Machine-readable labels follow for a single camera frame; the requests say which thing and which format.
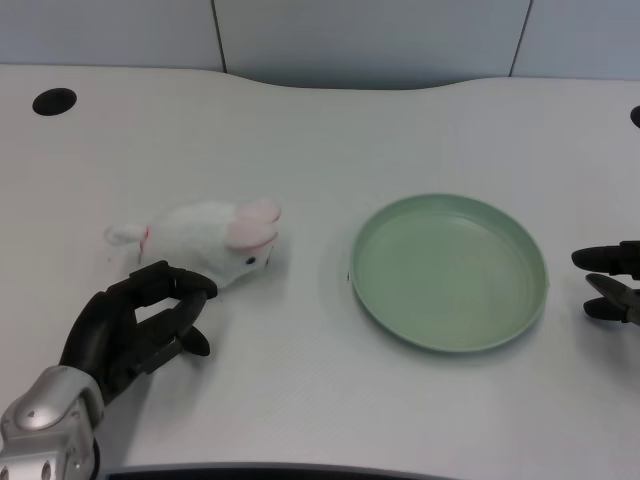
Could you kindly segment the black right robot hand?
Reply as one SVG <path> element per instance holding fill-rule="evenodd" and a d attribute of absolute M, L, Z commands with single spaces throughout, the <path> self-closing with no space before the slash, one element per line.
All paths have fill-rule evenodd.
<path fill-rule="evenodd" d="M 583 304 L 584 312 L 601 321 L 639 325 L 639 290 L 615 279 L 627 275 L 639 280 L 639 241 L 580 249 L 572 253 L 573 264 L 587 271 L 585 279 L 600 297 Z"/>

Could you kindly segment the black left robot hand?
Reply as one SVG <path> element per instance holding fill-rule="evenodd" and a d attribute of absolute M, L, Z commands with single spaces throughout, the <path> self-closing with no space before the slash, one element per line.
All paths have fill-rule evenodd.
<path fill-rule="evenodd" d="M 140 375 L 181 353 L 210 354 L 194 323 L 217 294 L 212 280 L 165 261 L 137 270 L 91 298 L 67 337 L 60 364 L 89 374 L 109 404 Z"/>

